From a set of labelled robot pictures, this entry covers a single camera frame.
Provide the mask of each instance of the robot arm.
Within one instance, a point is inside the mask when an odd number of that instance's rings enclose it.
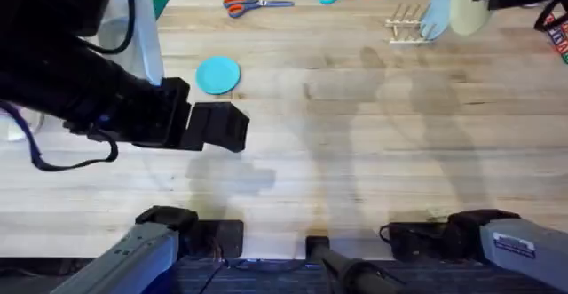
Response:
[[[244,149],[249,119],[231,103],[192,108],[182,79],[153,86],[78,38],[97,32],[108,0],[0,1],[0,100],[57,116],[72,133],[98,141]]]
[[[568,234],[498,210],[453,214],[447,223],[390,223],[395,259],[473,259],[525,274],[568,291]]]

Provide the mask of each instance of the black mount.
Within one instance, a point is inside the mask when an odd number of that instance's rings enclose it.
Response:
[[[196,212],[170,206],[153,206],[136,218],[136,224],[159,223],[179,232],[184,244],[179,257],[223,258],[242,255],[244,224],[239,220],[199,220]]]
[[[320,263],[324,273],[336,279],[345,294],[395,294],[399,288],[382,275],[381,269],[362,259],[350,259],[329,249],[325,236],[308,236],[306,259]]]

